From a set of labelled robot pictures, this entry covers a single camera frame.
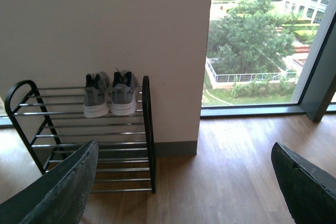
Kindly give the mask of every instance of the wooden floor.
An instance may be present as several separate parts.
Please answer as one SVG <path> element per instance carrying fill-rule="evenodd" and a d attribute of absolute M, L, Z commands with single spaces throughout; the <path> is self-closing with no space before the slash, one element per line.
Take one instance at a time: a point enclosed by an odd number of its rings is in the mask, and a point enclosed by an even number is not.
<path fill-rule="evenodd" d="M 0 202 L 39 176 L 13 135 L 0 133 Z M 201 120 L 196 156 L 157 158 L 156 194 L 91 194 L 81 224 L 292 224 L 270 161 L 275 142 L 336 177 L 336 115 Z"/>

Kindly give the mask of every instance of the railing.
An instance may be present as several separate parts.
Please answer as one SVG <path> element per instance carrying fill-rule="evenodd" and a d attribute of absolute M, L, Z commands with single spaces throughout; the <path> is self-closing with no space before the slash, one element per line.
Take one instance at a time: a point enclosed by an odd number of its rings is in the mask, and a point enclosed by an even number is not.
<path fill-rule="evenodd" d="M 262 81 L 264 79 L 270 79 L 271 81 L 280 80 L 281 77 L 286 77 L 287 79 L 296 78 L 296 72 L 280 72 L 280 73 L 241 73 L 241 74 L 216 74 L 216 71 L 212 67 L 212 64 L 208 58 L 206 58 L 206 64 L 209 67 L 210 72 L 215 78 L 216 82 L 234 82 L 237 78 L 237 82 L 248 82 L 257 79 Z"/>

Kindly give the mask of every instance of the grass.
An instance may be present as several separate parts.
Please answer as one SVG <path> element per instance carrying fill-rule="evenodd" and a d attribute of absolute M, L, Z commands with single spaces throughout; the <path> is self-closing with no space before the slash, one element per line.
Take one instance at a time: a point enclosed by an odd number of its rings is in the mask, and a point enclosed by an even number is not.
<path fill-rule="evenodd" d="M 223 100 L 225 102 L 231 103 L 232 105 L 252 105 L 252 104 L 281 104 L 281 103 L 289 103 L 293 94 L 292 89 L 287 91 L 287 94 L 284 96 L 280 96 L 278 90 L 273 88 L 270 90 L 268 96 L 266 97 L 264 93 L 259 92 L 256 94 L 254 98 L 250 97 L 238 97 L 234 99 L 231 95 L 231 90 L 225 89 L 212 89 L 209 76 L 205 74 L 204 78 L 204 88 L 203 88 L 203 97 L 202 97 L 202 106 L 228 106 L 227 103 L 218 101 L 213 98 L 206 92 L 208 92 L 215 96 L 216 98 Z"/>

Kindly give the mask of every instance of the gray sneaker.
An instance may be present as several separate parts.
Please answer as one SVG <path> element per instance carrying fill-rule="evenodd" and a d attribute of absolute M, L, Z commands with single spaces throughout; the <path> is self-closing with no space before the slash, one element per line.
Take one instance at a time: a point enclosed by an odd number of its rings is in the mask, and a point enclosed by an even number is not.
<path fill-rule="evenodd" d="M 112 84 L 112 114 L 131 115 L 136 111 L 138 81 L 129 71 L 115 72 Z"/>
<path fill-rule="evenodd" d="M 110 85 L 110 79 L 104 72 L 86 75 L 84 96 L 84 116 L 98 118 L 109 113 L 105 102 L 105 91 Z"/>

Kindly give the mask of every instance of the baseboard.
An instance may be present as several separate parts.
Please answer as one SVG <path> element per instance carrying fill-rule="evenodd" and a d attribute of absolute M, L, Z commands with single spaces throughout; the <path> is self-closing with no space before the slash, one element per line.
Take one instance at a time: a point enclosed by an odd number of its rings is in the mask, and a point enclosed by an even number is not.
<path fill-rule="evenodd" d="M 197 141 L 155 143 L 157 157 L 189 156 L 197 154 Z"/>

